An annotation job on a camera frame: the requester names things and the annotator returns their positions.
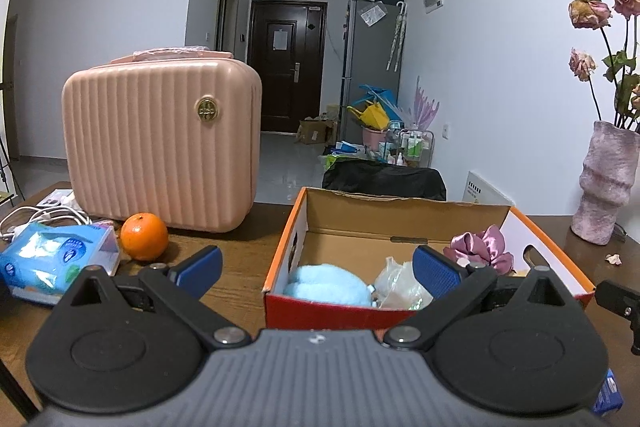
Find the pink satin scrunchie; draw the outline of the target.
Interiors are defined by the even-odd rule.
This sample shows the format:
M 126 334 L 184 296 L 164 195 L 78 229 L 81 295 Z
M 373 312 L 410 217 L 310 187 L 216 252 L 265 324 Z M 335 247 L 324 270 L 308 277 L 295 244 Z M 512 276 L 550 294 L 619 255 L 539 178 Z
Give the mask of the pink satin scrunchie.
M 480 233 L 465 232 L 454 236 L 442 251 L 449 260 L 460 263 L 490 265 L 500 275 L 508 275 L 514 268 L 514 257 L 506 250 L 506 239 L 497 225 Z

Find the translucent plastic bag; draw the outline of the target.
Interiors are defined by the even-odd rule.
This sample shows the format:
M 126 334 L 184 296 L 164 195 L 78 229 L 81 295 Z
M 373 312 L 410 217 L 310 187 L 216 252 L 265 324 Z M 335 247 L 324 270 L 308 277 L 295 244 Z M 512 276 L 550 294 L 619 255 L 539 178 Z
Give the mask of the translucent plastic bag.
M 412 262 L 386 258 L 385 268 L 372 284 L 372 299 L 378 309 L 418 311 L 434 297 L 413 275 Z

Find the blue wet wipes packet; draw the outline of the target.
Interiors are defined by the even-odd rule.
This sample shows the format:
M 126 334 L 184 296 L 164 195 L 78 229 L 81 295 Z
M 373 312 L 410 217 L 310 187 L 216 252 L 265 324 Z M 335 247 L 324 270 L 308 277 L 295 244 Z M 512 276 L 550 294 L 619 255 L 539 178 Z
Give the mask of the blue wet wipes packet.
M 624 398 L 620 392 L 620 386 L 612 369 L 608 369 L 592 411 L 598 416 L 606 416 L 619 411 L 623 405 Z

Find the light blue plush toy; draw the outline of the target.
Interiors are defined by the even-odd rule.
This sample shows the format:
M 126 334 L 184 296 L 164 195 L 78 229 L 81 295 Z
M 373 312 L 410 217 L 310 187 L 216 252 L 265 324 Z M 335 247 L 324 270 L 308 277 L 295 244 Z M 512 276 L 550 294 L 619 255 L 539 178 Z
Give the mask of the light blue plush toy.
M 327 305 L 372 306 L 370 288 L 360 277 L 327 263 L 296 268 L 288 277 L 283 295 Z

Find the fallen rose petal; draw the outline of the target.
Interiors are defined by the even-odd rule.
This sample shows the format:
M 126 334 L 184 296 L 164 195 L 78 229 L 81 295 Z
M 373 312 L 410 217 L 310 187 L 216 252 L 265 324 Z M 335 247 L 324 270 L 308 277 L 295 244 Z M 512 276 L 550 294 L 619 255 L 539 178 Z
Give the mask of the fallen rose petal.
M 621 265 L 623 263 L 622 258 L 619 254 L 608 255 L 605 257 L 605 260 L 610 265 Z

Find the orange fruit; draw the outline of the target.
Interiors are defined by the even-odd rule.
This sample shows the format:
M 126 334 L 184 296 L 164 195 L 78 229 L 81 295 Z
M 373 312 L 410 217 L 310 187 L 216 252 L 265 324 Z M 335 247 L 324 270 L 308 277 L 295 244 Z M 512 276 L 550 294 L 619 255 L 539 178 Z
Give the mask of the orange fruit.
M 153 262 L 169 243 L 167 227 L 160 217 L 150 212 L 130 216 L 119 231 L 125 254 L 140 262 Z

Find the white board with label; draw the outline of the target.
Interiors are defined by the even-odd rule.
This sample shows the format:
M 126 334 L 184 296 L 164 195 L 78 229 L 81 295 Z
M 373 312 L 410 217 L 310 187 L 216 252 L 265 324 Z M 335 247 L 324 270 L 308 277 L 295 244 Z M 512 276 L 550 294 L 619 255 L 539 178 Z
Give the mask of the white board with label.
M 480 205 L 512 206 L 513 200 L 502 194 L 484 178 L 469 171 L 462 195 L 463 202 Z

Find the red cardboard box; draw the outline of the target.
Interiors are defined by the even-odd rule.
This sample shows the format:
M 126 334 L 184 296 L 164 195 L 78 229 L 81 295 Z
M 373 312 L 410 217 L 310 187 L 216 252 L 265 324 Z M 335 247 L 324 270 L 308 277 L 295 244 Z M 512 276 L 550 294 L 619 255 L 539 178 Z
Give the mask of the red cardboard box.
M 329 263 L 373 283 L 388 258 L 411 260 L 416 247 L 436 251 L 465 232 L 495 225 L 506 240 L 518 273 L 529 270 L 525 251 L 533 247 L 581 305 L 594 285 L 573 260 L 518 208 L 420 198 L 370 196 L 302 188 L 272 258 L 262 295 L 270 329 L 388 329 L 407 317 L 405 309 L 337 306 L 285 296 L 293 270 Z

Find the pink ceramic vase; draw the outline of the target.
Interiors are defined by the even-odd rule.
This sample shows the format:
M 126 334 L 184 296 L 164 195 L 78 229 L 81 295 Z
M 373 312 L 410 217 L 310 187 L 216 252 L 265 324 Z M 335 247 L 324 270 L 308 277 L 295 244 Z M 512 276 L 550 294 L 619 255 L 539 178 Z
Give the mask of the pink ceramic vase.
M 639 135 L 607 121 L 595 121 L 582 162 L 582 189 L 570 229 L 593 245 L 606 245 L 620 208 L 626 206 L 639 165 Z

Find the blue tissue pack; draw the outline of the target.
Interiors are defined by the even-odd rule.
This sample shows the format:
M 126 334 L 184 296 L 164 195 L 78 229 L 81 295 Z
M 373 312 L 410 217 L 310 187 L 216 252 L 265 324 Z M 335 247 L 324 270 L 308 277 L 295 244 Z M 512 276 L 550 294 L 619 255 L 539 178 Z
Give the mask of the blue tissue pack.
M 1 278 L 13 297 L 54 306 L 85 267 L 99 265 L 111 277 L 119 262 L 111 223 L 31 223 L 2 251 Z

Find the pink ribbed small suitcase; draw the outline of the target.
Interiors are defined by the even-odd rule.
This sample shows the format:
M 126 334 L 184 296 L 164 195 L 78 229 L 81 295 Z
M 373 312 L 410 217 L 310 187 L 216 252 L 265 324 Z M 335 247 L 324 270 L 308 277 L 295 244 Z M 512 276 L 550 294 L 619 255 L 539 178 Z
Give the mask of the pink ribbed small suitcase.
M 229 52 L 168 48 L 75 72 L 62 90 L 70 183 L 90 215 L 152 212 L 229 232 L 250 213 L 262 80 Z

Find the yellow bag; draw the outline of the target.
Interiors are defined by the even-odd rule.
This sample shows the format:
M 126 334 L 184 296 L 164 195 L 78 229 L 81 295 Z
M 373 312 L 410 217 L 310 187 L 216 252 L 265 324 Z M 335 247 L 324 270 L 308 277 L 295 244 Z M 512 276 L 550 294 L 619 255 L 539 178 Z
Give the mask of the yellow bag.
M 380 102 L 369 102 L 363 110 L 356 109 L 354 106 L 348 106 L 347 110 L 356 118 L 361 127 L 384 131 L 390 124 L 390 117 L 388 117 Z

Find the brown cardboard box on floor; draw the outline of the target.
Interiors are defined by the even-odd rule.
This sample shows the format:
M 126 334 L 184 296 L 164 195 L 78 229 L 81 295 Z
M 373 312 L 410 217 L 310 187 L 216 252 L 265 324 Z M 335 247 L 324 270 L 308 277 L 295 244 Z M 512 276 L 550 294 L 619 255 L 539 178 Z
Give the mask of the brown cardboard box on floor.
M 336 122 L 331 119 L 305 119 L 299 123 L 296 142 L 305 145 L 335 143 Z

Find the grey refrigerator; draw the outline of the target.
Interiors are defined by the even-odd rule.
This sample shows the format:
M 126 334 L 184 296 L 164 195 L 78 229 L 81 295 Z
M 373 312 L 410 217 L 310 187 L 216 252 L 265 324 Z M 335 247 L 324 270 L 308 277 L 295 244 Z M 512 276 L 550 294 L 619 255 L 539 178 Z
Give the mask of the grey refrigerator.
M 383 0 L 348 0 L 344 25 L 344 58 L 337 136 L 360 143 L 361 128 L 348 106 L 361 109 L 369 88 L 388 90 L 397 101 L 400 66 L 390 52 L 399 50 L 396 26 L 401 0 L 395 4 Z

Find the dried pink roses bouquet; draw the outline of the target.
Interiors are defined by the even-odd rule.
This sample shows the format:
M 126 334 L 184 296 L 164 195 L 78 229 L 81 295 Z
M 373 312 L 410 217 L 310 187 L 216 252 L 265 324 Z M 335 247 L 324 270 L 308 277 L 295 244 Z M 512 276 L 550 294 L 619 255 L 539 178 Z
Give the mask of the dried pink roses bouquet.
M 639 0 L 572 0 L 568 18 L 575 29 L 593 30 L 603 40 L 605 56 L 596 60 L 585 51 L 571 50 L 568 68 L 583 83 L 603 68 L 603 78 L 614 87 L 613 124 L 618 129 L 639 131 Z M 608 28 L 614 16 L 624 20 L 623 43 L 613 46 Z

